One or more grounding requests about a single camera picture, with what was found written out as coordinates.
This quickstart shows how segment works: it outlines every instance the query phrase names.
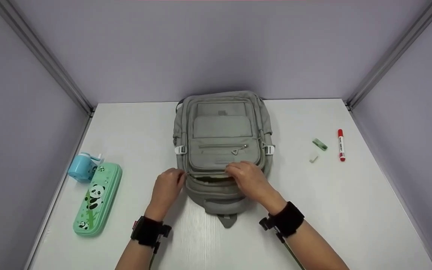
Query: pencil case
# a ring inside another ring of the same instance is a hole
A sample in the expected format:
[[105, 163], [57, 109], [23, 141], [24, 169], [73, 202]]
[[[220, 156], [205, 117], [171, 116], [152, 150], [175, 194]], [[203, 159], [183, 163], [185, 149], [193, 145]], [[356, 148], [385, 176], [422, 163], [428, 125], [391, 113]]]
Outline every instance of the pencil case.
[[118, 191], [122, 169], [118, 164], [102, 163], [96, 168], [86, 195], [74, 219], [73, 230], [80, 236], [100, 234]]

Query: blue pencil sharpener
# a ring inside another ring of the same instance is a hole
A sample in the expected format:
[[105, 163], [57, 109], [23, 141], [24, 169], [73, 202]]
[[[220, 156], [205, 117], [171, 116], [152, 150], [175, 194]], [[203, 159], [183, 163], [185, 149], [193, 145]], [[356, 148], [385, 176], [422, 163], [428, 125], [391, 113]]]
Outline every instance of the blue pencil sharpener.
[[98, 167], [95, 161], [100, 163], [101, 155], [92, 157], [89, 153], [81, 152], [72, 160], [67, 174], [80, 183], [90, 183]]

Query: white plastic buckle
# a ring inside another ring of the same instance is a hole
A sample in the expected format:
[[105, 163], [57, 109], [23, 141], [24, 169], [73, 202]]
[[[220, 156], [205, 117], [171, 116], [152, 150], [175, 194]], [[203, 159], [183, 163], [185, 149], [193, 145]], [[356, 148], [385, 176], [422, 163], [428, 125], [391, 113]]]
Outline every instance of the white plastic buckle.
[[266, 156], [274, 155], [275, 151], [276, 151], [276, 147], [274, 145], [265, 145], [264, 146], [264, 154]]
[[174, 149], [174, 152], [176, 153], [176, 155], [184, 155], [186, 154], [186, 146], [180, 145]]

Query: black wrist strap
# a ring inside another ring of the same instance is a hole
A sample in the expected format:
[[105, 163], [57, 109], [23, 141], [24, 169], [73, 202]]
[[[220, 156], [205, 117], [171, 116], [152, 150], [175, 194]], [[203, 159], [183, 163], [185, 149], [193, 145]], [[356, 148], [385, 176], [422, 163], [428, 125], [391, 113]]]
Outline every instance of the black wrist strap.
[[295, 234], [304, 220], [305, 216], [298, 208], [294, 206], [293, 203], [288, 202], [281, 212], [274, 216], [269, 214], [269, 217], [261, 219], [259, 225], [261, 225], [265, 231], [276, 227], [281, 236], [289, 237]]
[[133, 226], [131, 239], [137, 240], [140, 245], [154, 248], [162, 227], [162, 222], [157, 222], [147, 217], [140, 217]]

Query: red marker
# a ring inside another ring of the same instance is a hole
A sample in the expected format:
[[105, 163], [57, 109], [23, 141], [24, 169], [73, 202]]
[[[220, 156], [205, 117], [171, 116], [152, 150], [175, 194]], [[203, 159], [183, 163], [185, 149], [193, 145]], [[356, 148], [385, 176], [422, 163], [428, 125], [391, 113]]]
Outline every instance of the red marker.
[[339, 160], [345, 161], [346, 157], [344, 156], [344, 141], [343, 141], [343, 130], [338, 129], [337, 136], [339, 140]]

